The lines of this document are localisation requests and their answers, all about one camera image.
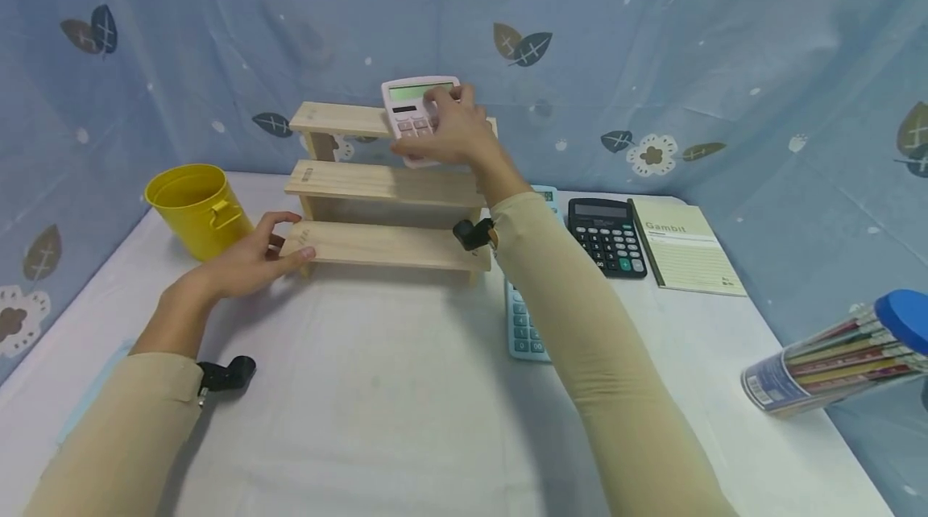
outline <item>hand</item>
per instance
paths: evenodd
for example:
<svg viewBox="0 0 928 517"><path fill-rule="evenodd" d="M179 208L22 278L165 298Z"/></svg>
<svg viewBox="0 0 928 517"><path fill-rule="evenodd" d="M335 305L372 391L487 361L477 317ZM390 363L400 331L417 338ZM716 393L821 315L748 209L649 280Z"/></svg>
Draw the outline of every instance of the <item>hand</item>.
<svg viewBox="0 0 928 517"><path fill-rule="evenodd" d="M474 86L454 86L451 92L435 86L423 98L438 108L438 128L431 137L397 140L391 145L397 155L471 167L507 158L487 121L487 109L474 103Z"/></svg>
<svg viewBox="0 0 928 517"><path fill-rule="evenodd" d="M274 226L301 220L303 217L289 211L265 213L255 231L184 277L196 280L206 295L215 300L257 292L316 257L316 249L312 247L280 257L284 238L275 235Z"/></svg>

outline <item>calculator keypad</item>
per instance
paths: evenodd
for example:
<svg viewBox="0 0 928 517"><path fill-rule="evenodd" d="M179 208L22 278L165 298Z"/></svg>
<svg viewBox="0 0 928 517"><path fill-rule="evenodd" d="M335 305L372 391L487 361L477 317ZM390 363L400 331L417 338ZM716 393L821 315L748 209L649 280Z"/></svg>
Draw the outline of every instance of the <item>calculator keypad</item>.
<svg viewBox="0 0 928 517"><path fill-rule="evenodd" d="M419 112L393 114L393 121L396 122L396 127L399 128L403 138L427 137L438 127L437 118L429 118Z"/></svg>
<svg viewBox="0 0 928 517"><path fill-rule="evenodd" d="M516 352L545 354L541 334L532 325L532 317L525 308L523 297L518 291L511 289L509 299L512 302L513 324L515 324L512 327L512 347Z"/></svg>
<svg viewBox="0 0 928 517"><path fill-rule="evenodd" d="M621 230L598 230L578 226L573 229L573 236L593 259L594 264L606 275L621 278L623 275L634 277L643 274L645 267L641 261L635 231L631 224L621 226Z"/></svg>

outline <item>blue curtain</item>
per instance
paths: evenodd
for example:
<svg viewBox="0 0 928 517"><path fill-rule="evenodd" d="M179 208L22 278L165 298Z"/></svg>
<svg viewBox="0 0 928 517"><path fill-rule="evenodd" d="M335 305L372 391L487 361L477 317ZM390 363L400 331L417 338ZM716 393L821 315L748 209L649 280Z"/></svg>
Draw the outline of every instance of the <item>blue curtain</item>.
<svg viewBox="0 0 928 517"><path fill-rule="evenodd" d="M532 182L701 205L783 342L928 281L928 0L0 0L0 380L178 163L288 173L301 101L477 85ZM383 141L338 157L399 164ZM920 385L833 407L924 515Z"/></svg>

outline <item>blue calculator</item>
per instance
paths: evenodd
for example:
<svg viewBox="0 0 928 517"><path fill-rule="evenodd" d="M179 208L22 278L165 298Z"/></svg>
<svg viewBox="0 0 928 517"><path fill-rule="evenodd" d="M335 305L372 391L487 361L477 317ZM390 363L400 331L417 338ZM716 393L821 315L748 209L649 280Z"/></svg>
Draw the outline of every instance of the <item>blue calculator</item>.
<svg viewBox="0 0 928 517"><path fill-rule="evenodd" d="M532 188L544 197L545 202L563 223L563 213L557 207L557 189L541 185L532 185ZM525 309L523 297L508 279L506 279L506 340L509 353L513 358L536 362L551 361L538 330L532 326L532 315Z"/></svg>

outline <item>wooden shelf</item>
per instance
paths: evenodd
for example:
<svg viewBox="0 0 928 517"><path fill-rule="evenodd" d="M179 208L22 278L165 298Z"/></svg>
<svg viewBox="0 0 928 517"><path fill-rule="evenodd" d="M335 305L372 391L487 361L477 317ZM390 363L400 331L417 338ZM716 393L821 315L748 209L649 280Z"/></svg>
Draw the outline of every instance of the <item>wooden shelf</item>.
<svg viewBox="0 0 928 517"><path fill-rule="evenodd" d="M496 132L496 119L488 117ZM301 133L354 134L355 137L393 140L386 110L370 106L304 102L291 118L292 130Z"/></svg>
<svg viewBox="0 0 928 517"><path fill-rule="evenodd" d="M381 167L378 164L300 161L284 191L288 195L397 201L419 205L487 205L470 173Z"/></svg>
<svg viewBox="0 0 928 517"><path fill-rule="evenodd" d="M489 248L466 252L451 230L302 221L289 231L280 253L309 245L316 247L317 263L490 270Z"/></svg>

